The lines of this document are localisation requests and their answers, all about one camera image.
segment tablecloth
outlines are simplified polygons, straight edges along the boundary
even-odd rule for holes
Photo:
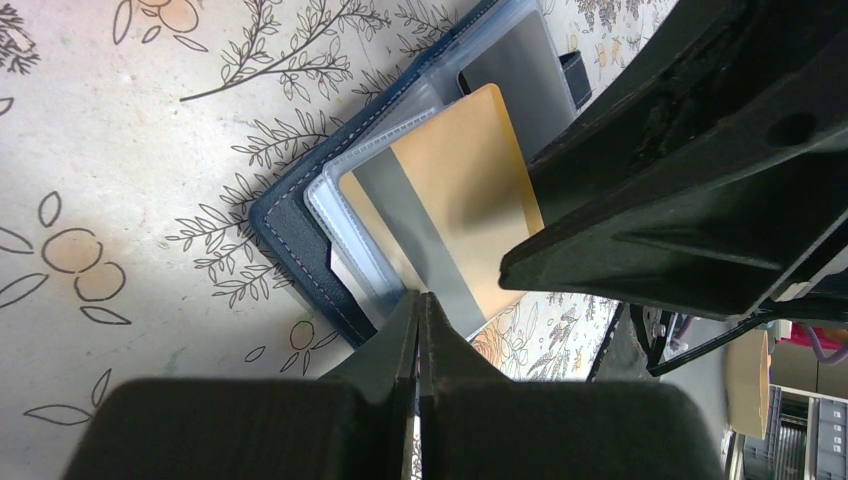
[[[129,379],[316,377],[351,353],[248,208],[472,0],[0,5],[0,478],[59,476]],[[543,0],[595,97],[671,5]],[[613,307],[531,293],[473,344],[514,378],[579,379]]]

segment red object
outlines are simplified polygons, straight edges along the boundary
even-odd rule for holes
[[[816,336],[819,337],[819,343],[825,350],[839,350],[839,347],[842,345],[830,340],[829,338],[824,336],[820,328],[813,328],[816,332]],[[801,325],[797,323],[792,324],[792,336],[789,339],[785,340],[794,345],[801,345],[804,347],[812,347],[810,344],[810,338],[807,337],[807,334],[804,332],[804,329],[801,328]]]

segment screw hole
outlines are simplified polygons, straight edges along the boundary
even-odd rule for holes
[[[812,113],[793,113],[769,128],[766,141],[773,147],[795,147],[809,140],[815,129],[816,117]]]

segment orange card with gray stripe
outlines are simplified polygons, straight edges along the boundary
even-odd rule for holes
[[[500,260],[542,229],[542,216],[494,84],[343,175],[339,187],[405,286],[435,292],[460,334],[522,295],[498,286]]]

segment gray stripe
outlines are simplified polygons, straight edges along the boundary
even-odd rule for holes
[[[453,328],[467,337],[488,319],[390,148],[354,170],[412,267],[436,294]]]

